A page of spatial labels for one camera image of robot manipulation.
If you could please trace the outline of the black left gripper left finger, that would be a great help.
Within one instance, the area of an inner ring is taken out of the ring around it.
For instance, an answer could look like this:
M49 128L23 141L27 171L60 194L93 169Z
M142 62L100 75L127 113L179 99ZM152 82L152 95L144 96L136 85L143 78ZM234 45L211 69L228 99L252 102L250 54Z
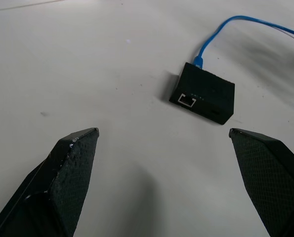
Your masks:
M98 137L98 128L88 128L56 143L0 212L0 237L73 237Z

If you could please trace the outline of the black network adapter box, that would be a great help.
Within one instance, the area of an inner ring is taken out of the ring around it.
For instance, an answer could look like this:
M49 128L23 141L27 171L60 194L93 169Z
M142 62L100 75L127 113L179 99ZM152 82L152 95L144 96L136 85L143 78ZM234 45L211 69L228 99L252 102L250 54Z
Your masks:
M169 101L224 125L234 114L235 84L185 63Z

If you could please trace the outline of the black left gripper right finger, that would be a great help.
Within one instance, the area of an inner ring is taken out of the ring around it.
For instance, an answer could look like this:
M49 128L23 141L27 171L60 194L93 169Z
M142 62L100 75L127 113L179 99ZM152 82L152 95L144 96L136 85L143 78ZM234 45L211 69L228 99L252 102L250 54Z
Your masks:
M246 191L270 237L294 237L294 154L280 140L229 131Z

